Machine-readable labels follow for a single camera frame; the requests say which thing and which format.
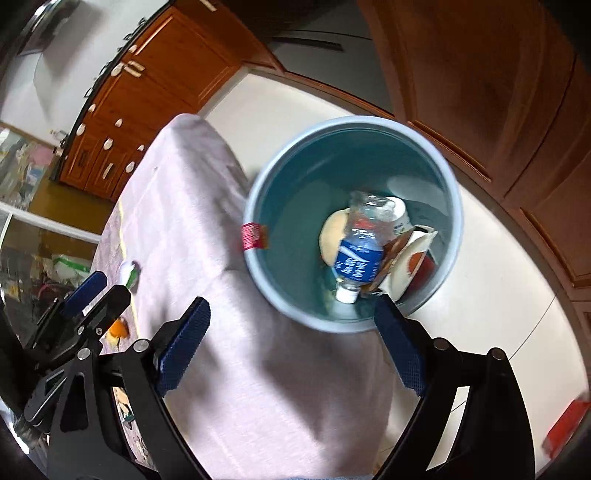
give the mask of yellow line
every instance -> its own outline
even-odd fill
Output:
[[[123,260],[127,258],[127,249],[125,248],[125,242],[123,240],[123,205],[121,205],[121,201],[117,201],[117,207],[119,207],[119,218],[121,219],[119,222],[119,247],[121,248],[121,255],[123,256]],[[135,334],[138,338],[141,338],[139,334],[139,326],[138,326],[138,312],[135,309],[135,302],[134,296],[131,296],[131,314],[133,316],[134,325],[135,325]]]

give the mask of plastic bottle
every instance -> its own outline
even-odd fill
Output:
[[[354,303],[362,285],[378,273],[384,245],[394,237],[395,203],[384,197],[353,192],[345,238],[339,245],[335,271],[336,300]]]

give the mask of metal screw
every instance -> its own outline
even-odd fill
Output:
[[[138,353],[145,352],[149,346],[149,341],[141,339],[134,343],[134,350]]]
[[[493,348],[491,350],[491,355],[496,360],[503,360],[505,358],[505,352],[500,348]]]
[[[90,349],[89,348],[81,348],[78,350],[78,354],[76,355],[78,360],[86,360],[90,356]]]
[[[436,338],[433,340],[433,346],[443,352],[449,348],[449,342],[445,338]]]

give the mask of trash can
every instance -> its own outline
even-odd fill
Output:
[[[245,257],[257,287],[275,308],[325,332],[375,328],[375,297],[352,305],[337,302],[335,277],[320,257],[325,220],[348,207],[354,190],[402,198],[414,225],[439,231],[430,247],[436,264],[430,278],[397,302],[404,315],[437,291],[460,248],[463,213],[457,182],[428,140],[373,116],[337,118],[310,128],[256,178],[244,224],[260,226],[267,244],[245,246]]]

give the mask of tile floor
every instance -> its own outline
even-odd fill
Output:
[[[301,131],[345,115],[351,112],[245,72],[204,109],[250,179]],[[541,451],[546,433],[571,400],[589,388],[583,360],[560,303],[533,260],[490,210],[464,187],[460,191],[465,230],[457,263],[441,289],[412,317],[431,336],[445,337],[460,350],[485,353],[498,346],[511,357],[540,469],[548,461]],[[467,388],[460,389],[431,465],[447,458],[466,397]],[[413,391],[399,380],[395,383],[378,462],[392,451],[417,401]]]

